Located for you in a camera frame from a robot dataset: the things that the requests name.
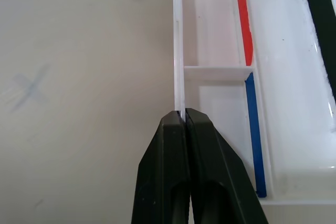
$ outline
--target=white tray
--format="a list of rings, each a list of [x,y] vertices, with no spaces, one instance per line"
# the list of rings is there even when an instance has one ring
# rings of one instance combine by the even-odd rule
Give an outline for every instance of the white tray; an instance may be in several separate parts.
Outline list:
[[[175,108],[209,116],[262,204],[336,205],[335,101],[307,0],[174,0],[174,59]]]

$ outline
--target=black stripe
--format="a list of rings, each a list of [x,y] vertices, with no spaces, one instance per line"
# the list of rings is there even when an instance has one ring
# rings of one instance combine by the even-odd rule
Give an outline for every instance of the black stripe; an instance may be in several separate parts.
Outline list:
[[[336,15],[331,0],[308,0],[334,97],[336,97]]]

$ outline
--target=pencil mark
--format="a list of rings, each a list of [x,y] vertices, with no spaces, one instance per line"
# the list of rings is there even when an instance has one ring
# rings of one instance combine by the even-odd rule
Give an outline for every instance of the pencil mark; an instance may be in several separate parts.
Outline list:
[[[29,98],[32,98],[38,103],[46,103],[48,101],[44,94],[38,90],[38,85],[42,82],[42,79],[47,74],[49,68],[49,65],[41,67],[33,81],[30,81],[27,77],[20,73],[13,78],[13,80],[24,89],[25,95],[17,102],[12,109],[12,112],[17,111],[20,107],[22,107]]]
[[[40,205],[42,205],[44,202],[44,199],[40,199],[35,205],[34,205],[34,209],[36,210]]]

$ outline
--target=blue stripe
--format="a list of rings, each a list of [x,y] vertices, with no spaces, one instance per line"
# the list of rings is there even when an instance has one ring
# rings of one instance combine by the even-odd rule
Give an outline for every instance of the blue stripe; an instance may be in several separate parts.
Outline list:
[[[260,129],[258,119],[258,108],[256,98],[256,88],[254,85],[253,73],[245,81],[247,94],[248,116],[250,119],[250,131],[252,140],[254,173],[256,176],[257,195],[259,198],[265,198],[266,183],[263,163],[263,153],[261,151]]]

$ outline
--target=black strip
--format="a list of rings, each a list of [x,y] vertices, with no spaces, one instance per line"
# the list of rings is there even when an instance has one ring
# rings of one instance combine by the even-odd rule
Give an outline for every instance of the black strip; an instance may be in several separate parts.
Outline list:
[[[308,0],[334,97],[336,97],[336,16],[331,0]]]
[[[184,125],[172,111],[139,164],[132,224],[187,224],[189,182]]]
[[[206,114],[186,109],[195,224],[267,224],[243,161]]]

